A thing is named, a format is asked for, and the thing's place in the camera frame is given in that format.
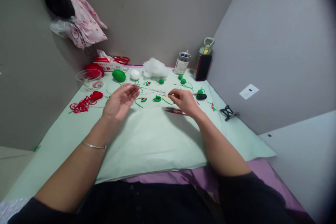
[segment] scissors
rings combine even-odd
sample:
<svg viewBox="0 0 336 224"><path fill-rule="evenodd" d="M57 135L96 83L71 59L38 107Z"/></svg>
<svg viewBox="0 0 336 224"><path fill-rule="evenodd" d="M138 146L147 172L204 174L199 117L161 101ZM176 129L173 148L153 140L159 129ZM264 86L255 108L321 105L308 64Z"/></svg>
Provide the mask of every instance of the scissors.
<svg viewBox="0 0 336 224"><path fill-rule="evenodd" d="M127 65L130 62L130 59L123 56L111 56L113 58L113 61L122 64Z"/></svg>
<svg viewBox="0 0 336 224"><path fill-rule="evenodd" d="M167 111L167 112L170 112L170 113L174 113L174 114L181 114L181 115L188 116L187 114L183 113L182 110L177 109L177 108L170 108L170 107L167 107L167 108L166 108L166 111Z"/></svg>
<svg viewBox="0 0 336 224"><path fill-rule="evenodd" d="M226 115L226 119L225 119L225 121L228 121L228 120L230 120L231 118L233 118L233 117L239 115L238 112L234 113L234 112L230 109L229 105L227 105L225 108L222 108L222 109L219 110L219 111L222 112L224 115Z"/></svg>

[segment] silver bracelet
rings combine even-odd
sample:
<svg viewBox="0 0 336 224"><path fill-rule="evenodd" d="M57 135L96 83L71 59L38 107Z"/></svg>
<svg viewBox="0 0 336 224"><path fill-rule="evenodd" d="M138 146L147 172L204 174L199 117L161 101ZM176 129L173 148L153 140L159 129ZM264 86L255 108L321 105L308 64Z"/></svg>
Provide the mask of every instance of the silver bracelet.
<svg viewBox="0 0 336 224"><path fill-rule="evenodd" d="M98 146L91 145L89 143L84 143L84 140L81 142L81 144L83 144L87 147L95 148L95 149L105 149L106 148L106 145L104 147L98 147Z"/></svg>

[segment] black binder clip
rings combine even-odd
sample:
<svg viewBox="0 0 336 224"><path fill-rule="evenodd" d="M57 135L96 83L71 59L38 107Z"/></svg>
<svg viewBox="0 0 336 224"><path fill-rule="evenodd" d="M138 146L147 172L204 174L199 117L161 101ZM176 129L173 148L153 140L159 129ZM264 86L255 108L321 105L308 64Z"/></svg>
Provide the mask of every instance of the black binder clip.
<svg viewBox="0 0 336 224"><path fill-rule="evenodd" d="M239 115L238 112L234 113L229 105L227 105L225 108L222 108L221 110L219 110L220 112L222 112L224 115L226 115L226 119L225 121L230 120L231 118L235 117L236 115Z"/></svg>

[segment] forearm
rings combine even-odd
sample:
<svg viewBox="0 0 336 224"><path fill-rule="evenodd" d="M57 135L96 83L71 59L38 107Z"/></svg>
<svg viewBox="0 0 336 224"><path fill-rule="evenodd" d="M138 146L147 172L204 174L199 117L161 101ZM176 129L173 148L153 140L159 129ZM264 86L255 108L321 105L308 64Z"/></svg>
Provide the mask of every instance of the forearm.
<svg viewBox="0 0 336 224"><path fill-rule="evenodd" d="M115 130L116 125L109 118L102 117L84 142L103 147L109 144ZM75 212L96 180L105 150L79 144L35 198L53 209Z"/></svg>
<svg viewBox="0 0 336 224"><path fill-rule="evenodd" d="M203 111L193 118L200 128L209 162L218 175L239 176L251 172L242 156Z"/></svg>

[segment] light switch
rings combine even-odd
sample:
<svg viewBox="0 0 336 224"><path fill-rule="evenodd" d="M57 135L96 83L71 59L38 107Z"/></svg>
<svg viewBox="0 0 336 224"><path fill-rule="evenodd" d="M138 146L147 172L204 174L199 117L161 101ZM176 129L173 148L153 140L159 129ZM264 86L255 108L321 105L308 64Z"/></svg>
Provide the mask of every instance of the light switch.
<svg viewBox="0 0 336 224"><path fill-rule="evenodd" d="M254 95L255 93L257 93L259 91L258 88L256 88L255 86L253 86L252 84L248 85L243 91L241 91L239 94L245 99L247 100L248 98L250 98L252 95Z"/></svg>

